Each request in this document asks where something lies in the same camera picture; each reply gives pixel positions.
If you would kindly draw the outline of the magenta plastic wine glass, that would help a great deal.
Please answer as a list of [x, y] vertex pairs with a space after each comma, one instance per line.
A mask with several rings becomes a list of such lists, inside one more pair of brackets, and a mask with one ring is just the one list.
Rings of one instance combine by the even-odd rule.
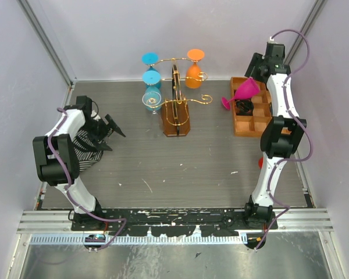
[[249, 77], [238, 87], [238, 89], [236, 89], [231, 99], [226, 99], [225, 97], [222, 97], [221, 102], [225, 109], [230, 110], [230, 104], [233, 101], [250, 99], [253, 96], [257, 95], [259, 92], [259, 85], [252, 77]]

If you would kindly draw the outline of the black white striped bag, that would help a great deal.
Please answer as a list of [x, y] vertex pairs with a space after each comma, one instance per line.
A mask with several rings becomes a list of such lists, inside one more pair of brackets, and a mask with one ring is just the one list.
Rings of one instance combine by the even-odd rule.
[[89, 169], [92, 165], [99, 162], [104, 153], [97, 149], [88, 138], [87, 132], [83, 129], [79, 129], [77, 132], [73, 140], [73, 148], [79, 161], [80, 172]]

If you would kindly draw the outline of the red plastic wine glass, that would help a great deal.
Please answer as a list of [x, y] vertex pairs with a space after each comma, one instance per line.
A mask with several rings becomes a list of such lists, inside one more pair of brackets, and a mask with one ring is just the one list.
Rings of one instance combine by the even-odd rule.
[[263, 157], [261, 157], [261, 158], [259, 159], [259, 161], [258, 161], [258, 166], [259, 166], [260, 169], [262, 168], [262, 166], [263, 166]]

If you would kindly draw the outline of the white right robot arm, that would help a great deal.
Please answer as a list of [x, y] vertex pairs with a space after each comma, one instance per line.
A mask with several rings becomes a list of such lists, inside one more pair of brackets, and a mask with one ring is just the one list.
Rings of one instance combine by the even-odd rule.
[[273, 219], [275, 191], [280, 174], [304, 135], [307, 121], [297, 113], [291, 93], [290, 66], [284, 64], [285, 46], [269, 41], [264, 54], [254, 53], [245, 76], [266, 85], [272, 101], [272, 118], [260, 139], [263, 153], [257, 186], [245, 204], [248, 228], [268, 225]]

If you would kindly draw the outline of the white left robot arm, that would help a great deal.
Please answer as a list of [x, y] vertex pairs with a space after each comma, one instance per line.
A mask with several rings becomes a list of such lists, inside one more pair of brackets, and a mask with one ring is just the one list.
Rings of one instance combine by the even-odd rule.
[[97, 198], [90, 194], [80, 174], [111, 151], [106, 139], [123, 131], [110, 115], [99, 116], [96, 103], [86, 95], [74, 105], [59, 108], [61, 118], [44, 136], [33, 139], [37, 176], [58, 189], [73, 206], [73, 222], [100, 230], [109, 222]]

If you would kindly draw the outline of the clear glass wine glass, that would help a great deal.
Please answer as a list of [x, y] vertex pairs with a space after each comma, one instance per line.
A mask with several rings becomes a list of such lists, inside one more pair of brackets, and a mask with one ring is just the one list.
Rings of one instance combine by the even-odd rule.
[[161, 94], [154, 91], [147, 92], [142, 97], [142, 103], [147, 110], [153, 114], [156, 114], [162, 105]]

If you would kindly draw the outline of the light blue front wine glass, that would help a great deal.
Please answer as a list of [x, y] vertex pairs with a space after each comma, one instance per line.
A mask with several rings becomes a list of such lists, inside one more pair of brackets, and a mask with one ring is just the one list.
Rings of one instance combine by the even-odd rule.
[[143, 74], [143, 82], [145, 82], [145, 84], [147, 85], [144, 93], [154, 91], [161, 94], [159, 88], [156, 86], [160, 81], [161, 75], [159, 73], [155, 71], [146, 71]]

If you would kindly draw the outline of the light blue wine glass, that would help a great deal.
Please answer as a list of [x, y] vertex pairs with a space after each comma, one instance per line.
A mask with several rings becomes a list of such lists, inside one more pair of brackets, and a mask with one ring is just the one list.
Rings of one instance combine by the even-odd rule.
[[141, 61], [147, 66], [146, 71], [155, 71], [158, 73], [154, 65], [159, 62], [159, 56], [155, 52], [147, 52], [143, 54]]
[[159, 73], [155, 71], [146, 71], [143, 74], [143, 82], [145, 82], [145, 84], [147, 85], [144, 93], [154, 91], [161, 94], [159, 88], [156, 86], [160, 81], [161, 75]]

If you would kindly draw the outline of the orange plastic wine glass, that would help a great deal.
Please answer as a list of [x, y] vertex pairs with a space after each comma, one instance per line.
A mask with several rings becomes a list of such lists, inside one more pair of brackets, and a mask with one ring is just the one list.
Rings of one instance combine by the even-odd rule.
[[202, 70], [198, 66], [198, 62], [205, 56], [204, 51], [200, 49], [191, 49], [187, 52], [187, 57], [192, 61], [192, 65], [186, 73], [186, 86], [191, 89], [199, 88], [202, 85]]

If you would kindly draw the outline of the light blue rear wine glass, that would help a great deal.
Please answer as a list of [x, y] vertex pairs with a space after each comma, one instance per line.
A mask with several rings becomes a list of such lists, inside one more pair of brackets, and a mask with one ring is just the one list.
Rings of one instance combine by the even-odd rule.
[[154, 65], [159, 62], [159, 56], [155, 52], [147, 52], [143, 54], [141, 61], [147, 66], [146, 71], [155, 71], [158, 73]]

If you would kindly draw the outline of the wooden compartment tray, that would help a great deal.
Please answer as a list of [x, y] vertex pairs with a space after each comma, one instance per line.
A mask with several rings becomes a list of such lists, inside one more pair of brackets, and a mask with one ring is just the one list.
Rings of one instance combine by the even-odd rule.
[[234, 102], [231, 105], [233, 131], [236, 137], [260, 138], [272, 118], [270, 111], [270, 104], [272, 101], [270, 93], [264, 83], [257, 81], [257, 84], [260, 88], [260, 92], [251, 99], [254, 105], [251, 115], [238, 115], [236, 103]]

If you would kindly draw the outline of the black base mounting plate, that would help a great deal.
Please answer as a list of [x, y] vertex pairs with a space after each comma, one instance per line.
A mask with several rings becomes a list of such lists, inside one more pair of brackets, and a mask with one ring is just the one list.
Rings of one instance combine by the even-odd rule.
[[238, 230], [261, 230], [269, 224], [260, 220], [248, 221], [242, 209], [234, 208], [153, 208], [153, 209], [107, 209], [102, 212], [106, 219], [99, 221], [87, 214], [69, 215], [72, 231], [106, 231], [113, 236], [119, 229], [120, 236], [154, 237], [191, 236], [199, 229], [202, 237], [237, 236]]

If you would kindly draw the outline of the aluminium front rail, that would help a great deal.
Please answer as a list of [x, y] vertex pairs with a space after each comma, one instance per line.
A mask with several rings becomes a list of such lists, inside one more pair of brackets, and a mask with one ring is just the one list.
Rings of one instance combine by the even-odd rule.
[[151, 230], [188, 229], [189, 233], [208, 230], [216, 231], [326, 231], [334, 230], [326, 209], [294, 208], [288, 212], [275, 209], [277, 220], [272, 224], [261, 221], [246, 221], [244, 211], [238, 208], [190, 208], [190, 209], [107, 209], [108, 224], [97, 222], [78, 223], [70, 210], [25, 211], [20, 219], [17, 233], [81, 233], [116, 232], [123, 229], [124, 234], [132, 230], [147, 235]]

